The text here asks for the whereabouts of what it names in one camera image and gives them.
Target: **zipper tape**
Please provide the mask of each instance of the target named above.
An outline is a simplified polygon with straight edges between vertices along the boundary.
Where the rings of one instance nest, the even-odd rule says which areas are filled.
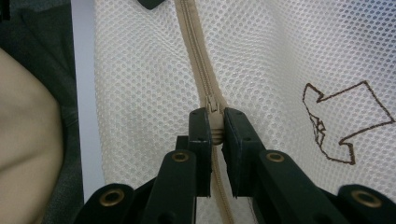
[[[198,11],[194,0],[176,0],[177,18],[184,43],[191,62],[195,84],[198,89],[200,104],[206,107],[209,117],[212,142],[214,145],[222,143],[224,131],[223,111],[227,102],[221,94],[216,81],[213,67],[207,55],[205,40]],[[233,223],[233,215],[220,176],[219,161],[216,147],[212,152],[212,169],[215,184],[214,195],[218,202],[223,223]]]

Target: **zipper slider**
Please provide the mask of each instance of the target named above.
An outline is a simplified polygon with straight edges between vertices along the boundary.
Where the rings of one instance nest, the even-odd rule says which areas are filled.
[[[212,143],[214,146],[220,145],[223,142],[224,117],[220,112],[220,104],[215,96],[206,96],[206,109],[212,132]]]

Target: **white fabric panel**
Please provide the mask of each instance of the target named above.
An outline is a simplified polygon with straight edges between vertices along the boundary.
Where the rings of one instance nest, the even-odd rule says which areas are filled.
[[[267,148],[289,153],[332,193],[357,183],[396,200],[392,1],[196,5],[222,93]],[[136,188],[187,133],[198,94],[173,1],[148,11],[96,0],[95,17],[105,178]],[[254,222],[248,201],[238,202],[235,222]],[[219,223],[213,200],[200,199],[198,209],[202,223]]]

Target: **dark gray surface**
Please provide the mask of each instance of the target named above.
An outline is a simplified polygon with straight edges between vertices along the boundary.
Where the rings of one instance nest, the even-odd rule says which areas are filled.
[[[21,8],[30,8],[34,11],[42,11],[68,3],[70,3],[70,0],[10,0],[9,12],[11,17],[13,17],[18,14],[18,11]]]
[[[64,163],[43,223],[73,223],[83,205],[78,107],[70,5],[23,9],[0,23],[0,48],[36,76],[58,101]]]

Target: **brown outline drawing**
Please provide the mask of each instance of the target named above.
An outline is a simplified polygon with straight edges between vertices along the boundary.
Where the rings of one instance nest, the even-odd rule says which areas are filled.
[[[342,160],[338,160],[338,159],[331,158],[331,157],[329,157],[329,155],[328,155],[328,154],[323,150],[323,148],[322,148],[323,139],[324,139],[324,137],[326,136],[326,133],[324,132],[324,131],[326,131],[326,128],[324,127],[323,121],[321,121],[320,118],[318,118],[318,117],[314,116],[313,114],[311,114],[311,112],[309,111],[308,106],[307,106],[306,103],[305,103],[305,94],[306,94],[306,90],[307,90],[308,87],[309,87],[309,88],[311,88],[313,91],[315,91],[315,92],[317,92],[317,93],[319,94],[319,98],[317,99],[317,104],[318,104],[318,103],[320,103],[320,102],[327,101],[327,100],[333,98],[334,96],[337,96],[337,95],[339,95],[339,94],[342,94],[342,93],[344,93],[344,92],[346,92],[346,91],[350,91],[350,90],[352,90],[352,89],[358,87],[359,85],[365,85],[365,86],[367,87],[367,89],[370,91],[370,93],[371,93],[371,94],[373,95],[373,97],[375,98],[375,101],[379,104],[379,106],[385,111],[385,113],[387,114],[387,116],[390,118],[390,121],[383,122],[383,123],[380,123],[380,124],[376,124],[376,125],[370,126],[370,127],[368,127],[368,128],[361,129],[361,130],[359,130],[359,131],[357,131],[357,132],[355,132],[355,133],[352,133],[352,134],[350,134],[350,135],[348,135],[348,136],[346,136],[346,137],[343,137],[343,138],[338,142],[338,145],[340,145],[340,146],[342,146],[342,145],[348,146],[348,148],[349,148],[350,161],[342,161]],[[388,112],[388,110],[381,104],[381,102],[379,102],[378,98],[377,98],[376,95],[374,94],[374,91],[371,89],[370,85],[368,84],[368,82],[367,82],[366,80],[364,80],[364,81],[362,81],[362,82],[360,82],[360,83],[358,83],[358,84],[356,84],[356,85],[354,85],[354,86],[352,86],[352,87],[349,87],[349,88],[347,88],[347,89],[345,89],[345,90],[343,90],[343,91],[339,91],[339,92],[337,92],[337,93],[335,93],[335,94],[333,94],[333,95],[330,95],[330,96],[328,96],[328,97],[324,97],[324,96],[325,96],[325,95],[323,94],[323,92],[319,91],[319,90],[318,90],[316,87],[314,87],[311,83],[307,83],[307,84],[305,85],[304,94],[303,94],[303,103],[304,103],[304,105],[305,105],[306,111],[307,111],[308,114],[309,114],[309,119],[311,120],[311,122],[312,122],[312,124],[313,124],[313,126],[314,126],[313,128],[314,128],[315,142],[318,144],[318,146],[319,146],[319,148],[320,148],[320,151],[326,156],[326,159],[328,159],[329,161],[338,161],[338,162],[342,162],[342,163],[354,165],[354,164],[356,163],[356,162],[355,162],[354,147],[353,147],[353,144],[351,144],[351,143],[346,143],[346,140],[349,139],[349,138],[351,138],[351,137],[353,137],[353,136],[355,136],[355,135],[357,135],[357,134],[364,133],[364,132],[369,131],[369,130],[372,130],[372,129],[374,129],[374,128],[377,128],[377,127],[384,126],[384,125],[391,124],[391,123],[394,123],[394,122],[395,122],[395,119],[390,115],[390,113]]]

